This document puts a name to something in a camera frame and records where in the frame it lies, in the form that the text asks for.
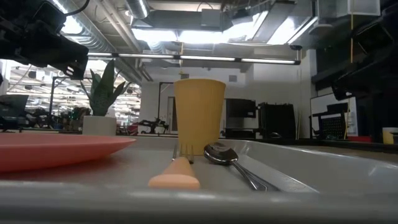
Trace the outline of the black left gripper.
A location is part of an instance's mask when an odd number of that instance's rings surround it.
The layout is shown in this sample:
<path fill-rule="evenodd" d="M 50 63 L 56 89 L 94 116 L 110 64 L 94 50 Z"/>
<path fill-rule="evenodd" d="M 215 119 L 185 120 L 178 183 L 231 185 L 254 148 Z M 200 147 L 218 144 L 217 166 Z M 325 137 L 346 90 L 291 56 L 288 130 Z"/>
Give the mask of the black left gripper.
<path fill-rule="evenodd" d="M 60 35 L 66 16 L 49 1 L 1 0 L 1 58 L 51 65 L 82 80 L 89 49 Z"/>

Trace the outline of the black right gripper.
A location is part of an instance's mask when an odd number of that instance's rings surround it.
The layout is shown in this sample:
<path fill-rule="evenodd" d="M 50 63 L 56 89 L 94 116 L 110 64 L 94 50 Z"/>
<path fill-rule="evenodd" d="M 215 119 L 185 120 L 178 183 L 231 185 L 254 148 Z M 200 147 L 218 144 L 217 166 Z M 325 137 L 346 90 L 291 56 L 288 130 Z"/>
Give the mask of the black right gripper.
<path fill-rule="evenodd" d="M 337 100 L 397 94 L 397 12 L 355 28 L 353 42 L 364 57 L 331 83 Z"/>

